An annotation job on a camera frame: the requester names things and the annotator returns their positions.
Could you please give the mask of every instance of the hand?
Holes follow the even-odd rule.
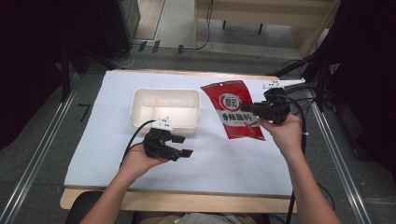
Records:
[[[148,157],[145,152],[144,145],[140,144],[131,147],[124,161],[122,162],[119,175],[124,175],[124,177],[128,178],[132,183],[152,167],[165,162],[168,162],[168,160]]]
[[[284,157],[292,152],[301,152],[302,122],[292,114],[288,114],[286,120],[280,124],[272,124],[265,119],[259,119],[260,125],[274,138]]]

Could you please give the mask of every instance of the white sheet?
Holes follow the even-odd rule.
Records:
[[[196,89],[201,93],[201,119],[197,131],[176,148],[193,149],[180,158],[154,167],[131,189],[193,192],[290,195],[287,164],[271,135],[267,141],[251,138],[229,140],[207,95],[200,87],[232,78],[106,72],[90,120],[70,162],[66,186],[105,187],[119,169],[126,145],[136,130],[129,112],[139,88]],[[245,79],[253,102],[263,100],[262,84]],[[140,134],[135,143],[143,140]]]

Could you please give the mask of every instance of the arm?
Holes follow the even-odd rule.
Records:
[[[105,192],[80,223],[115,223],[128,188],[151,167],[167,162],[146,155],[143,145],[132,147]]]
[[[273,136],[288,164],[301,222],[341,223],[323,197],[305,160],[301,149],[302,124],[300,119],[289,114],[281,125],[271,124],[264,119],[259,119],[259,123]]]

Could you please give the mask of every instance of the wooden table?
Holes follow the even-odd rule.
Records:
[[[210,0],[195,0],[197,20],[206,19]],[[302,57],[313,50],[324,29],[332,26],[340,0],[214,0],[211,20],[290,26]]]
[[[232,77],[240,79],[278,80],[264,75],[239,75],[223,73],[178,72],[140,70],[138,72],[166,75],[189,75],[206,77]],[[67,187],[61,199],[61,207],[70,209],[75,199],[84,191],[104,190],[99,188]],[[136,191],[126,193],[121,210],[157,212],[212,212],[212,213],[287,213],[290,197],[236,195],[170,191]]]

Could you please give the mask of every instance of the white plastic container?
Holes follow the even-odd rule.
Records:
[[[201,117],[201,96],[196,90],[139,89],[134,93],[130,116],[135,127],[168,117],[172,133],[194,133]],[[141,130],[148,131],[148,126]]]

